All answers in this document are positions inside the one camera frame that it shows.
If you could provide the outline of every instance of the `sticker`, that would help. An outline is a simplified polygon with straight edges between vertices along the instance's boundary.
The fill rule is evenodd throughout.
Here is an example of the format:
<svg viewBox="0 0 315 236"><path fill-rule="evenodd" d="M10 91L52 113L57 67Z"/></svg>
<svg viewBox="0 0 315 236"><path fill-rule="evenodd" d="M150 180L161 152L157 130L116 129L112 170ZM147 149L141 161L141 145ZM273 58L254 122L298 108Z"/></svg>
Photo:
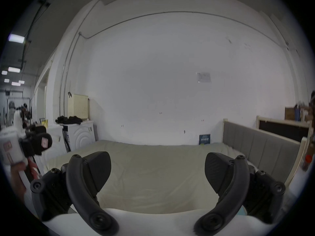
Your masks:
<svg viewBox="0 0 315 236"><path fill-rule="evenodd" d="M210 143L210 134L209 135L199 135L199 145L200 144L209 144Z"/></svg>
<svg viewBox="0 0 315 236"><path fill-rule="evenodd" d="M48 139L45 137L42 137L42 147L48 148Z"/></svg>
<svg viewBox="0 0 315 236"><path fill-rule="evenodd" d="M3 148L4 148L4 151L7 152L8 150L12 149L12 144L10 141L6 142L3 144Z"/></svg>

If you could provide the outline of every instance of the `black clothes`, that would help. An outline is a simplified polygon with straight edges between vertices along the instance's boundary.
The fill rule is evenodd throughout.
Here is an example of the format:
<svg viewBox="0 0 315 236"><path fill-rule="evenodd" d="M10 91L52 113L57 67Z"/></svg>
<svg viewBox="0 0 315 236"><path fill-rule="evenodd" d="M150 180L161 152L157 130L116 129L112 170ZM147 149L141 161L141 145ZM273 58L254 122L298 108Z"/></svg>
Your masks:
<svg viewBox="0 0 315 236"><path fill-rule="evenodd" d="M76 117L76 116L70 116L68 117L64 117L64 116L59 116L57 118L57 120L55 120L56 123L58 124L81 124L83 120Z"/></svg>

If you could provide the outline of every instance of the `upholstered headboard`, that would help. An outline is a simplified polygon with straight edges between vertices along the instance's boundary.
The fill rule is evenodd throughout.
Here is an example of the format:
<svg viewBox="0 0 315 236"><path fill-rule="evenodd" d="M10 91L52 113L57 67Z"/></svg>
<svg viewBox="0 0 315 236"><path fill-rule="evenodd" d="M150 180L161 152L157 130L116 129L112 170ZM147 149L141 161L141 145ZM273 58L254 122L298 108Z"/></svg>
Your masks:
<svg viewBox="0 0 315 236"><path fill-rule="evenodd" d="M243 153L258 169L286 186L300 164L306 138L301 143L259 129L223 121L223 143Z"/></svg>

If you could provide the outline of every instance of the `hand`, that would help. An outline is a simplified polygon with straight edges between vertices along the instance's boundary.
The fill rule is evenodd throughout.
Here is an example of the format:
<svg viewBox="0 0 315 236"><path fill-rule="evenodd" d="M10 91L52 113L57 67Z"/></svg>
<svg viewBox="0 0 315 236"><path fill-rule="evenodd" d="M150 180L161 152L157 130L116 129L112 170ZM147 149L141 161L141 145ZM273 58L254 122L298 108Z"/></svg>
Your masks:
<svg viewBox="0 0 315 236"><path fill-rule="evenodd" d="M31 173L34 179L38 179L38 173L34 168L37 168L37 165L33 163L29 158L27 159L29 166L31 168ZM14 193L17 197L24 202L24 194L26 192L26 188L20 178L19 171L26 170L26 165L23 162L17 163L11 166L11 185Z"/></svg>

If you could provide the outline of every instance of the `cardboard box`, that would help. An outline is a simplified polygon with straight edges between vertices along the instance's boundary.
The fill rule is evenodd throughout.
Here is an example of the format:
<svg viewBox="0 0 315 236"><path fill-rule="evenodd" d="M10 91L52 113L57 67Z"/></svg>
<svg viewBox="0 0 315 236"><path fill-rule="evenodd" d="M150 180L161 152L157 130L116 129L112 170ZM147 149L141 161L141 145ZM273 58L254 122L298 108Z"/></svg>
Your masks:
<svg viewBox="0 0 315 236"><path fill-rule="evenodd" d="M295 120L294 108L285 108L284 119Z"/></svg>

